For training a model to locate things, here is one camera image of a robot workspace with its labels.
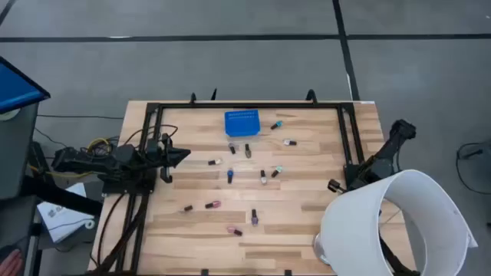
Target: wooden tabletop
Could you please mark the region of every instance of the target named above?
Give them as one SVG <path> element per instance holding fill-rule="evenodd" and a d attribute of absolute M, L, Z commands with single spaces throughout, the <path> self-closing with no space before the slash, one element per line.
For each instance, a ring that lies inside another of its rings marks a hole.
<path fill-rule="evenodd" d="M 120 141 L 142 127 L 146 105 L 146 101 L 129 102 Z M 368 158 L 384 142 L 377 108 L 374 103 L 354 105 Z M 171 169 L 173 183 L 157 180 L 150 197 L 138 274 L 199 274 L 204 268 L 211 275 L 283 275 L 287 269 L 293 274 L 335 274 L 315 257 L 312 241 L 319 233 L 327 205 L 337 196 L 327 190 L 328 180 L 344 182 L 344 154 L 336 111 L 259 110 L 261 133 L 234 140 L 224 133 L 226 111 L 229 110 L 164 110 L 162 123 L 179 127 L 173 136 L 174 146 L 192 153 Z M 283 126 L 270 130 L 277 120 L 282 120 Z M 283 139 L 296 140 L 298 145 L 285 146 Z M 236 144 L 235 155 L 227 146 L 230 141 Z M 139 137 L 131 142 L 137 145 Z M 244 154 L 245 143 L 250 145 L 251 159 Z M 222 163 L 209 166 L 211 159 L 222 159 Z M 273 179 L 271 173 L 276 166 L 283 166 L 284 171 Z M 235 173 L 232 184 L 227 183 L 226 172 L 230 168 Z M 261 169 L 268 177 L 265 186 L 260 182 Z M 116 198 L 111 195 L 104 200 L 101 222 Z M 127 198 L 121 200 L 110 218 L 103 258 L 120 237 Z M 205 209 L 206 203 L 215 200 L 222 202 L 221 207 Z M 194 209 L 181 212 L 187 205 Z M 259 217 L 256 227 L 251 225 L 252 209 Z M 404 219 L 395 205 L 383 203 L 381 224 L 386 243 L 407 267 L 415 268 Z M 99 224 L 96 241 L 102 225 Z M 229 234 L 228 226 L 237 227 L 243 236 Z M 126 269 L 132 250 L 130 241 Z M 97 242 L 92 254 L 97 254 Z M 94 269 L 94 265 L 90 264 L 89 269 Z"/>

